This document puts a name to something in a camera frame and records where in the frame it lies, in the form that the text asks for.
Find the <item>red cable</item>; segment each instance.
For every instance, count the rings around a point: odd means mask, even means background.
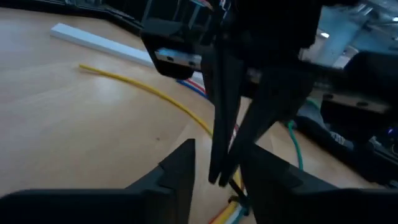
[[[200,86],[199,84],[195,83],[194,81],[192,81],[191,79],[186,80],[187,83],[193,85],[195,88],[199,89],[200,91],[202,91],[204,94],[206,94],[206,90]]]

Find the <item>black equipment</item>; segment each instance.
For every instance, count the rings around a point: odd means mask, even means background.
[[[0,200],[1,223],[188,223],[195,140],[125,189],[23,190]]]

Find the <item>wooden table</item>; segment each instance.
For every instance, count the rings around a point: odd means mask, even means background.
[[[211,139],[206,132],[168,102],[77,67],[85,63],[154,86],[210,126],[213,105],[154,69],[51,37],[58,22],[144,50],[137,37],[106,21],[0,9],[0,195],[31,188],[123,188],[195,138],[190,222],[206,223],[231,193],[207,181]],[[248,100],[242,104],[244,110]],[[339,187],[372,187],[296,135],[307,172]],[[280,124],[258,144],[297,165],[294,145]],[[244,222],[254,223],[253,217]]]

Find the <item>blue cable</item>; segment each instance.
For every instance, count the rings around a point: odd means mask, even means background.
[[[232,224],[238,224],[239,221],[242,219],[245,212],[246,212],[246,209],[242,208],[242,210],[238,214],[238,217],[236,217],[236,219],[232,222]]]
[[[301,155],[301,149],[300,149],[299,143],[297,142],[297,139],[294,136],[293,125],[294,125],[294,121],[290,120],[288,125],[287,125],[287,129],[289,130],[290,138],[292,139],[294,147],[296,148],[297,159],[298,159],[298,168],[300,170],[303,170],[303,157]]]
[[[183,85],[185,87],[188,87],[189,89],[197,92],[199,95],[203,96],[204,98],[206,98],[208,100],[206,94],[202,93],[200,90],[198,90],[195,87],[189,85],[188,83],[184,82],[183,80],[175,80],[175,81],[178,82],[179,84],[181,84],[181,85]]]

